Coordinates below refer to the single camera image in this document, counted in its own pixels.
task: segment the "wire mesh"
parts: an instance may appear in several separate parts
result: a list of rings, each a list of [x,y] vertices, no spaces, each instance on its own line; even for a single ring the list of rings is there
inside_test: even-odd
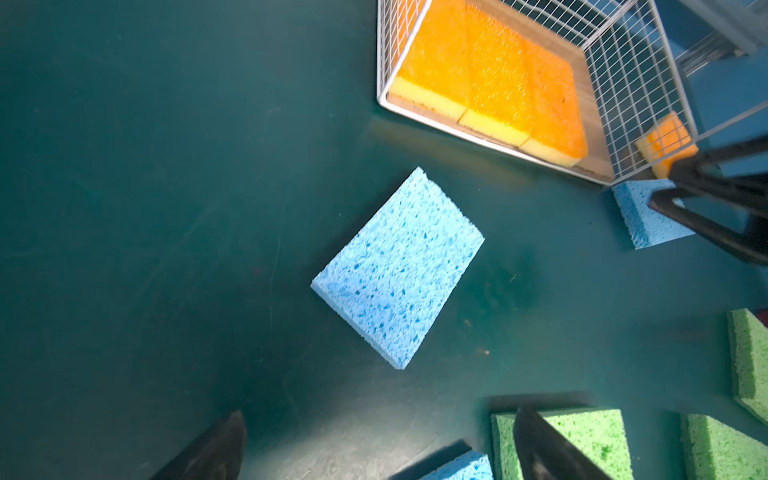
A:
[[[690,135],[680,131],[677,141],[665,142],[656,161],[696,140],[696,126],[654,0],[503,2],[584,51],[615,183],[649,166],[635,142],[668,114],[677,112]],[[419,14],[430,3],[379,0],[377,97],[386,94]]]

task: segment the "metal frame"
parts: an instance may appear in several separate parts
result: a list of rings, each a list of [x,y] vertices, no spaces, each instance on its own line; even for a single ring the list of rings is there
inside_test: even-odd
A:
[[[617,184],[698,139],[690,105],[654,0],[505,0],[505,3],[584,51],[603,121],[615,180],[550,164],[510,147],[459,131],[387,101],[432,0],[378,0],[376,97],[390,111],[514,157],[603,185]],[[414,22],[400,18],[420,6]],[[403,30],[407,42],[402,46]],[[649,164],[634,142],[676,111],[690,142]]]

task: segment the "white basket frame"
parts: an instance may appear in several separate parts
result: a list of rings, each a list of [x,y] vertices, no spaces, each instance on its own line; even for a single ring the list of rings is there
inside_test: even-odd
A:
[[[397,16],[399,2],[408,3],[405,11],[418,11],[411,28],[412,18]],[[651,166],[634,142],[672,111],[677,112],[690,133],[690,142],[653,164],[682,151],[699,138],[654,0],[505,0],[510,8],[549,28],[584,52],[611,156],[613,181],[550,164],[390,103],[387,100],[389,88],[432,0],[378,0],[378,3],[376,98],[390,111],[483,147],[603,185],[618,184]]]

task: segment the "blue surface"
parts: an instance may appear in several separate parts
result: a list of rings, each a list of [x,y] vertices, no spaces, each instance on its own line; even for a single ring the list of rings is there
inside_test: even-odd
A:
[[[484,240],[416,168],[312,288],[404,369]]]
[[[636,249],[694,234],[691,229],[648,206],[648,200],[654,191],[672,187],[674,184],[670,180],[631,180],[613,188]]]
[[[448,462],[422,480],[493,480],[488,456],[474,450]]]

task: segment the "green table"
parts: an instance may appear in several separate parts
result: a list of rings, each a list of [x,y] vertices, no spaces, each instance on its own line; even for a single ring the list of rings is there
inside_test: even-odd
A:
[[[683,478],[675,412],[768,442],[725,323],[766,302],[757,270],[699,237],[634,251],[609,192],[378,107],[373,0],[0,25],[8,478],[142,480],[237,408],[241,478],[382,478],[563,392],[623,409],[637,478]],[[417,166],[486,241],[396,371],[309,285]]]

